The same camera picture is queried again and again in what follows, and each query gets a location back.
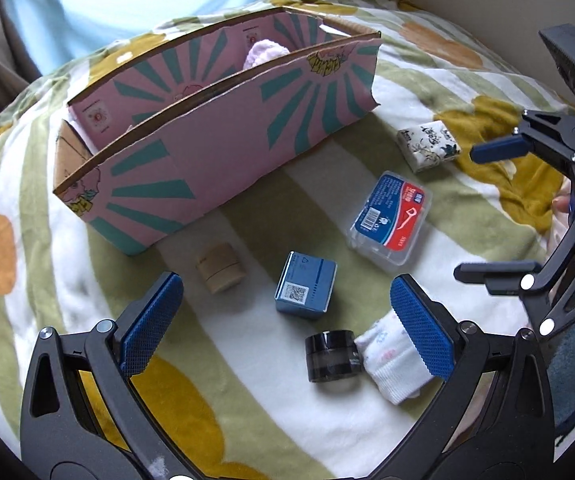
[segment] small blue box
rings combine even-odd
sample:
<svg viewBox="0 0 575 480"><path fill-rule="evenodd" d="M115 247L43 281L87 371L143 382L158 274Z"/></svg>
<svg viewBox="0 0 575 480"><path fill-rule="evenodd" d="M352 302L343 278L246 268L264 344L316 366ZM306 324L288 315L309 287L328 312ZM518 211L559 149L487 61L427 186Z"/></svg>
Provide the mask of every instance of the small blue box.
<svg viewBox="0 0 575 480"><path fill-rule="evenodd" d="M331 260L292 251L276 288L276 309L318 319L327 312L337 265Z"/></svg>

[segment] cardboard box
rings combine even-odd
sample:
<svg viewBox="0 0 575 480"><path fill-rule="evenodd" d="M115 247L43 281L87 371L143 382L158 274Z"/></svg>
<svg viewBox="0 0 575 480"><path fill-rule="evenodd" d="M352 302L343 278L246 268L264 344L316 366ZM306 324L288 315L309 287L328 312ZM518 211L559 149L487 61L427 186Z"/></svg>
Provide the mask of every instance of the cardboard box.
<svg viewBox="0 0 575 480"><path fill-rule="evenodd" d="M330 304L336 269L331 260L289 253L274 296L277 311L319 319Z"/></svg>
<svg viewBox="0 0 575 480"><path fill-rule="evenodd" d="M54 193L140 253L373 110L380 36L276 8L131 59L69 102ZM242 70L261 39L291 52Z"/></svg>

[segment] finger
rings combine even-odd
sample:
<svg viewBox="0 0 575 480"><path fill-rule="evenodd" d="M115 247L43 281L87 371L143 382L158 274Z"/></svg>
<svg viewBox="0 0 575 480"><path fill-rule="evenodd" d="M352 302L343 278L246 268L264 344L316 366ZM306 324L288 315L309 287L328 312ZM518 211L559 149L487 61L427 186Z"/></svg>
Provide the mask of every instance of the finger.
<svg viewBox="0 0 575 480"><path fill-rule="evenodd" d="M570 212L570 196L557 196L552 200L552 208L561 213Z"/></svg>

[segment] blanket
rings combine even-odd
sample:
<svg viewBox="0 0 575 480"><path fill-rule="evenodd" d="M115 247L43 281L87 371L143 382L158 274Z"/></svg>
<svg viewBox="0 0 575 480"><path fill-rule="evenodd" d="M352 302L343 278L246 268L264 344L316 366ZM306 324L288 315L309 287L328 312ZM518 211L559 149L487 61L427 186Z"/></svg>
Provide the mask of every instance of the blanket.
<svg viewBox="0 0 575 480"><path fill-rule="evenodd" d="M65 103L122 59L272 6L381 30L379 107L146 252L120 253L51 193ZM367 376L327 387L308 382L307 336L333 329L358 335L390 308L392 275L349 249L345 233L383 171L420 182L431 190L432 205L399 272L412 274L456 319L514 334L527 324L519 300L490 297L452 273L464 261L544 258L551 199L562 176L533 155L484 166L469 159L472 144L509 134L524 108L573 112L466 31L408 0L260 0L173 20L35 81L0 114L1 438L20 452L20 404L40 328L86 332L115 319L161 272L173 270L184 280L185 299L133 383L176 444L213 477L365 476L397 446L441 383L432 380L418 397L394 406ZM463 154L413 175L394 134L432 120L446 124ZM215 242L231 243L247 277L212 296L194 264ZM274 307L292 250L339 266L319 321L283 316ZM125 446L90 375L83 379L107 438Z"/></svg>

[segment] plush toy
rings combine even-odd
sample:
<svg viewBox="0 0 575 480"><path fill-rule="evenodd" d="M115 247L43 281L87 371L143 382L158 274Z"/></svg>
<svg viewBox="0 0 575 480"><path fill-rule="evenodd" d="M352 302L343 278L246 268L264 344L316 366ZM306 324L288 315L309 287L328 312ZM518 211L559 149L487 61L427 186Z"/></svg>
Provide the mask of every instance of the plush toy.
<svg viewBox="0 0 575 480"><path fill-rule="evenodd" d="M250 53L248 54L248 57L245 60L245 64L243 65L243 70L247 70L253 66L260 65L261 63L266 63L271 59L285 56L286 54L289 54L289 50L284 46L275 43L274 41L257 41L250 48Z"/></svg>

